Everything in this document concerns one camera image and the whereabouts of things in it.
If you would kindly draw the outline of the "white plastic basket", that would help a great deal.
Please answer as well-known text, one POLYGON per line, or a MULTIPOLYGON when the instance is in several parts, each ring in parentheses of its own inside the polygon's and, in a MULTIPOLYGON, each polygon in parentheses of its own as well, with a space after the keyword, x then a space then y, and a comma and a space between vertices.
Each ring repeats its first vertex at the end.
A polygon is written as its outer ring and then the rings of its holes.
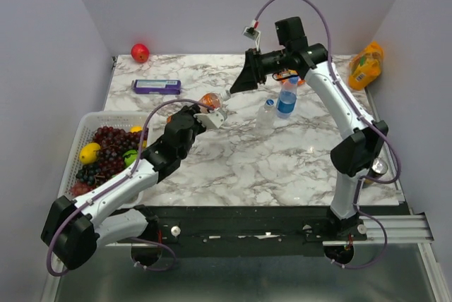
POLYGON ((143 111, 97 111, 86 114, 80 121, 70 149, 64 174, 59 187, 59 196, 65 195, 69 200, 74 199, 70 192, 76 183, 76 173, 82 167, 79 153, 82 148, 92 141, 98 128, 111 126, 123 128, 129 132, 133 126, 143 127, 148 113, 143 111))

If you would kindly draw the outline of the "yellow snack bag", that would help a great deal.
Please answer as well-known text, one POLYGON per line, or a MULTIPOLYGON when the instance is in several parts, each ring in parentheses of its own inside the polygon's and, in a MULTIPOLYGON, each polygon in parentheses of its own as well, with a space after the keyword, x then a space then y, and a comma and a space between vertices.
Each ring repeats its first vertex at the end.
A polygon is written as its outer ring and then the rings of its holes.
POLYGON ((384 51, 376 42, 371 42, 349 64, 348 85, 353 90, 363 90, 375 81, 382 72, 384 51))

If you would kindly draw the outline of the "aluminium rail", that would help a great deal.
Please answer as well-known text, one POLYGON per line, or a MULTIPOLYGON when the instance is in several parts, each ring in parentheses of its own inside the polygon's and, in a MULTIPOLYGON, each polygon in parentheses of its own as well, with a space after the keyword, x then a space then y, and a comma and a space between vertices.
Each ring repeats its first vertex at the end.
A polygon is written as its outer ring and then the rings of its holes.
POLYGON ((315 234, 315 239, 324 246, 345 246, 374 244, 431 243, 434 241, 427 218, 424 215, 386 215, 373 219, 361 216, 357 226, 341 234, 315 234))

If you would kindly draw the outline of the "black gold can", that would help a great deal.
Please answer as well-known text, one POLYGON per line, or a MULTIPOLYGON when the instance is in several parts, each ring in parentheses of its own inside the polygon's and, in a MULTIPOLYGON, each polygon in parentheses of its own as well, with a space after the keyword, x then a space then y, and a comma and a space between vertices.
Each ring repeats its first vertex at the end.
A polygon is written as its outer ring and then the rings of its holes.
POLYGON ((373 179, 379 179, 383 175, 385 175, 388 171, 387 163, 380 157, 374 159, 371 168, 367 174, 367 177, 364 180, 363 187, 366 188, 374 183, 373 179))

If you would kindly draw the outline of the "black mounting rail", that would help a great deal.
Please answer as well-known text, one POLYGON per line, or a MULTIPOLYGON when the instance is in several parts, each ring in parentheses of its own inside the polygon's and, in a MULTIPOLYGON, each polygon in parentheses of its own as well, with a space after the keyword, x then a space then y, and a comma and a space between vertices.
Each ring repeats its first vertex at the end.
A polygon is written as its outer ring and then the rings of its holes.
POLYGON ((328 207, 145 206, 148 226, 139 236, 161 241, 178 258, 323 256, 324 243, 364 241, 364 223, 341 222, 328 207))

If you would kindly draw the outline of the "dark grape bunch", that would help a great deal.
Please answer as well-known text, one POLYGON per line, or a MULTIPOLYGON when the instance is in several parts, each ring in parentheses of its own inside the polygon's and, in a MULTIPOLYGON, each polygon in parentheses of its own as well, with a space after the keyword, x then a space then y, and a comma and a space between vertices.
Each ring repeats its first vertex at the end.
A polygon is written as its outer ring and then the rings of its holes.
POLYGON ((87 186, 96 187, 105 181, 105 175, 98 163, 85 164, 77 172, 76 179, 87 186))

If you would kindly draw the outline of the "purple white box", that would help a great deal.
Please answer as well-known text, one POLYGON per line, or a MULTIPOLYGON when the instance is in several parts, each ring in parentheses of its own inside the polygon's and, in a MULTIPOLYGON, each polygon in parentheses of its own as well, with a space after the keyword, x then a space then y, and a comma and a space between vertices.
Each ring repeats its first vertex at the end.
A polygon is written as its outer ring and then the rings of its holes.
POLYGON ((180 80, 134 80, 131 84, 136 94, 179 95, 182 90, 180 80))

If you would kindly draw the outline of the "green toy fruit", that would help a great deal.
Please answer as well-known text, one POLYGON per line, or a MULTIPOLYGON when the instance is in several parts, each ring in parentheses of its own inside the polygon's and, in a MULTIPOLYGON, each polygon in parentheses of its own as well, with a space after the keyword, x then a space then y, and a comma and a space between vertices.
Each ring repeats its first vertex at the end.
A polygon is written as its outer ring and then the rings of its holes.
POLYGON ((137 150, 129 150, 125 152, 122 156, 125 167, 131 166, 136 161, 137 156, 138 156, 137 150))

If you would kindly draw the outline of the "blue white bottle cap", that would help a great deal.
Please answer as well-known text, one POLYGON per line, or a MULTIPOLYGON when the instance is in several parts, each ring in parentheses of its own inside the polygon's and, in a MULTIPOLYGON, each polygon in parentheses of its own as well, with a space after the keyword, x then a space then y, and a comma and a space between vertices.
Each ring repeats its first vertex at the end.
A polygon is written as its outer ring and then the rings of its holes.
POLYGON ((267 99, 265 102, 266 107, 273 107, 275 102, 272 99, 267 99))

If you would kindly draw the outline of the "red apple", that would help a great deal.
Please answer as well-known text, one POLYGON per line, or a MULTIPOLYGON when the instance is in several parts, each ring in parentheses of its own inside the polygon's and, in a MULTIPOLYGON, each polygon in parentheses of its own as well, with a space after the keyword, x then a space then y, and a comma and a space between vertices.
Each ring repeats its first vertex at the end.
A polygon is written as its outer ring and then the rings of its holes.
POLYGON ((135 44, 131 48, 131 57, 139 64, 144 64, 150 56, 149 49, 141 43, 135 44))

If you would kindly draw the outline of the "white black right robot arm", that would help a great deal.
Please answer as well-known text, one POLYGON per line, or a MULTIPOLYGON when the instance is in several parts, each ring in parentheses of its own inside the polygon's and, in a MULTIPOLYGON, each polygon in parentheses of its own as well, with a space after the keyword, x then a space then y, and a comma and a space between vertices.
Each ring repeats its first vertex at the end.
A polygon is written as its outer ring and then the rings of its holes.
POLYGON ((281 50, 263 54, 257 48, 245 52, 244 67, 230 93, 257 89, 270 74, 293 70, 319 96, 333 117, 342 138, 330 152, 338 173, 330 206, 334 217, 325 222, 326 234, 335 240, 350 232, 349 219, 356 214, 359 180, 369 173, 388 134, 384 121, 375 121, 352 96, 329 61, 322 44, 310 45, 298 17, 275 23, 281 50))

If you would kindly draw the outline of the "clear bottle blue label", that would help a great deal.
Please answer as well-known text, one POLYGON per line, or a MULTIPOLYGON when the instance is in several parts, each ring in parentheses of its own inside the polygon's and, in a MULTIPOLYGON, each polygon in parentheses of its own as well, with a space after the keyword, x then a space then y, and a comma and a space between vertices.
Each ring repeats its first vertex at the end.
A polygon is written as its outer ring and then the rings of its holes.
POLYGON ((276 115, 281 119, 288 119, 293 113, 297 101, 298 85, 283 83, 276 103, 276 115))

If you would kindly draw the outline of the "yellow lemon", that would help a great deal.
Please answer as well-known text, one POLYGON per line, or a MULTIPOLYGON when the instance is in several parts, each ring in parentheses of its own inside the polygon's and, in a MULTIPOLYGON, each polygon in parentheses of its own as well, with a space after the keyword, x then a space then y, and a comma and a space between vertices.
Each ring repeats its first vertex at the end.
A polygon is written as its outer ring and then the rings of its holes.
POLYGON ((78 159, 82 164, 92 164, 97 160, 97 153, 100 150, 101 146, 98 143, 88 143, 81 149, 78 159))
MULTIPOLYGON (((141 134, 142 128, 140 126, 134 126, 130 129, 130 132, 139 136, 141 134)), ((144 139, 143 140, 143 148, 145 148, 147 146, 147 140, 144 139)))

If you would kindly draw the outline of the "red grape bunch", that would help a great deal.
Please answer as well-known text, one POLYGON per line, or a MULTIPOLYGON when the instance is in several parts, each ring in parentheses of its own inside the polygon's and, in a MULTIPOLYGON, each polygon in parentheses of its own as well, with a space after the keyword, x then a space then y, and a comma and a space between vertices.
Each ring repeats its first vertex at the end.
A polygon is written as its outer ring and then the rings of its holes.
POLYGON ((102 168, 105 179, 110 179, 127 168, 122 157, 125 152, 138 151, 141 134, 137 136, 131 133, 130 129, 127 131, 123 128, 103 126, 96 130, 93 142, 101 146, 96 163, 102 168))

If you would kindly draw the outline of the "orange drink bottle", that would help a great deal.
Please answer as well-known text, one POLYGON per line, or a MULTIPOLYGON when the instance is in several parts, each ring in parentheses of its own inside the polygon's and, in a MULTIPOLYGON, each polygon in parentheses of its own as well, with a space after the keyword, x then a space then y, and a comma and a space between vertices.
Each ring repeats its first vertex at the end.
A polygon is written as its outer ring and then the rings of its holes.
POLYGON ((208 107, 213 108, 213 109, 221 108, 222 105, 226 101, 229 100, 229 99, 228 100, 223 99, 223 97, 222 97, 223 92, 229 92, 229 91, 223 90, 222 92, 219 92, 219 93, 214 93, 214 92, 207 93, 204 96, 202 96, 202 98, 200 98, 199 102, 202 104, 205 104, 208 107))

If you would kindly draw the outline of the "orange razor box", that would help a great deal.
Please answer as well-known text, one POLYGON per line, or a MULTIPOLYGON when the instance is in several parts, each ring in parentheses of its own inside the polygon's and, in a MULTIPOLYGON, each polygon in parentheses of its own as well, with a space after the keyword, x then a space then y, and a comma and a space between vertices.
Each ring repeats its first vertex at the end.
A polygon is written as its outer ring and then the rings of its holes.
POLYGON ((298 85, 303 85, 303 84, 305 84, 305 81, 302 80, 302 79, 298 76, 297 72, 296 72, 296 71, 293 71, 293 70, 284 70, 284 71, 281 71, 281 72, 279 72, 279 73, 274 73, 274 74, 272 75, 272 78, 273 78, 273 80, 276 80, 276 81, 278 81, 278 82, 280 82, 280 83, 285 83, 286 81, 288 81, 288 80, 294 78, 294 79, 297 80, 297 84, 298 84, 298 85))

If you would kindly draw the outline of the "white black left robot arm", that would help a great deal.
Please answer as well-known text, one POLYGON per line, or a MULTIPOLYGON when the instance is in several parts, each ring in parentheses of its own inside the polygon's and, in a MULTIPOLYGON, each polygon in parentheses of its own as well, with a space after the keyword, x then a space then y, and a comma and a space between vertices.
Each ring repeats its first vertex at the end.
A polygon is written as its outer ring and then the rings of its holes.
POLYGON ((56 199, 50 207, 41 239, 48 246, 46 266, 52 276, 64 276, 87 262, 98 247, 125 238, 151 241, 156 224, 137 209, 115 215, 126 201, 176 171, 197 135, 204 133, 215 110, 186 99, 172 115, 165 132, 151 146, 140 149, 132 166, 97 189, 75 200, 56 199))

